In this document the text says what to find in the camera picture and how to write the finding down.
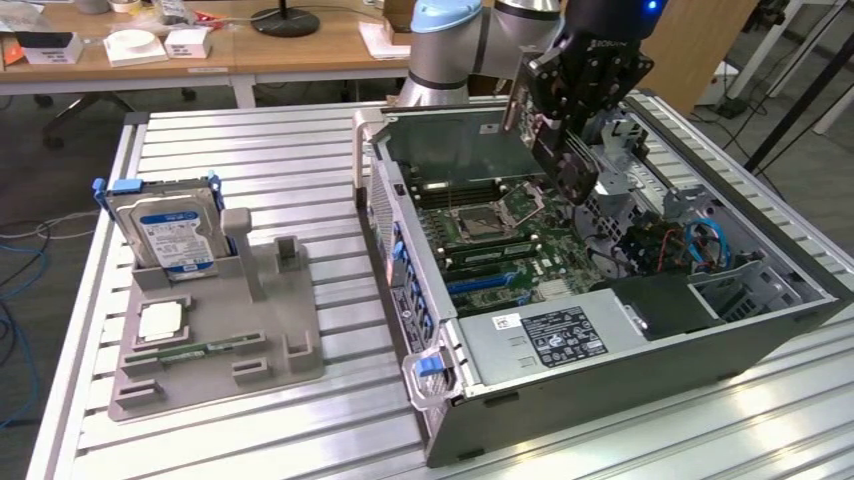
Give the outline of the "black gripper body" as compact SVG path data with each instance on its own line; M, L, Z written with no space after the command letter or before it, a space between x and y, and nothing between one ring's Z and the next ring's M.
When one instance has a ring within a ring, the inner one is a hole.
M640 52L667 3L641 0L576 0L564 4L559 48L561 115L585 120L613 107L653 62Z

